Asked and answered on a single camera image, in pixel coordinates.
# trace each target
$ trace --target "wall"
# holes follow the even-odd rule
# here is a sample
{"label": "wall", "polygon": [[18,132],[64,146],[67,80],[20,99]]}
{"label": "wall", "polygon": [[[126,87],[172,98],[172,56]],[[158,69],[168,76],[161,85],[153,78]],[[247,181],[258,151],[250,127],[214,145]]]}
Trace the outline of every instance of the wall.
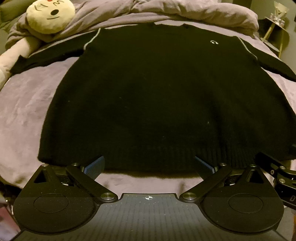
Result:
{"label": "wall", "polygon": [[246,8],[250,8],[252,4],[252,0],[233,0],[233,4],[241,5]]}
{"label": "wall", "polygon": [[[281,59],[296,73],[296,23],[294,22],[296,15],[296,3],[292,0],[277,0],[277,2],[289,8],[286,15],[289,22],[285,27],[289,33],[289,42],[285,43],[286,47],[282,52]],[[257,13],[258,19],[269,17],[270,13],[274,13],[274,1],[253,0],[251,10]]]}

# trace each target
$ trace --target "small white logo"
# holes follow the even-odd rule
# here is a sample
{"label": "small white logo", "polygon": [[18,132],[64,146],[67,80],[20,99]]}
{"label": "small white logo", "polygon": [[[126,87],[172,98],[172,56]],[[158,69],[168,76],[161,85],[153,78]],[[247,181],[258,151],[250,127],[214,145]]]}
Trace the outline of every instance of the small white logo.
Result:
{"label": "small white logo", "polygon": [[144,197],[144,198],[147,199],[147,200],[151,200],[152,198],[155,198],[155,197],[147,196],[147,197]]}
{"label": "small white logo", "polygon": [[290,201],[293,202],[293,201],[295,200],[295,198],[296,198],[296,197],[293,195],[293,196],[290,198]]}

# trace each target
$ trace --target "sweater sleeve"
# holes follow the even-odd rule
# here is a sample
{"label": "sweater sleeve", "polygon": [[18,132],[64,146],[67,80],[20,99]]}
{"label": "sweater sleeve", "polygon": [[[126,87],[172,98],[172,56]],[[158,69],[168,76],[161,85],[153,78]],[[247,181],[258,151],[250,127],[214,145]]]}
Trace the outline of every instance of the sweater sleeve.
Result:
{"label": "sweater sleeve", "polygon": [[275,74],[279,74],[288,80],[296,82],[296,74],[283,61],[253,47],[245,40],[242,41],[244,42],[248,50],[257,57],[259,64],[263,69]]}
{"label": "sweater sleeve", "polygon": [[29,58],[19,56],[17,62],[11,69],[12,74],[19,74],[26,70],[47,66],[57,61],[63,61],[70,57],[79,57],[84,52],[84,45],[89,42],[97,31],[92,31],[67,41],[51,46],[39,53],[32,55]]}

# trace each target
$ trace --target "plush toy mouth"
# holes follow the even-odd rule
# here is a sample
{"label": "plush toy mouth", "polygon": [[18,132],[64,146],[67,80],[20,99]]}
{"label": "plush toy mouth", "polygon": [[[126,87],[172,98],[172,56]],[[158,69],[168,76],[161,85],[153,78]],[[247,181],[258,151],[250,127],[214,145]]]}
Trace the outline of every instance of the plush toy mouth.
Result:
{"label": "plush toy mouth", "polygon": [[[55,18],[59,18],[59,17],[55,17]],[[47,18],[47,19],[55,19],[55,18]]]}

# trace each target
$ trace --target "gray platform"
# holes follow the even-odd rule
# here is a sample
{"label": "gray platform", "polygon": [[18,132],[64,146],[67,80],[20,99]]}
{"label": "gray platform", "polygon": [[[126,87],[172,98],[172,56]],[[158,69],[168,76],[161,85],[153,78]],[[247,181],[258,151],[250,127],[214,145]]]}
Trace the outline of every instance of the gray platform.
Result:
{"label": "gray platform", "polygon": [[212,225],[195,204],[174,194],[123,194],[100,206],[84,226],[68,233],[40,235],[28,231],[14,241],[284,241],[277,233],[244,236]]}

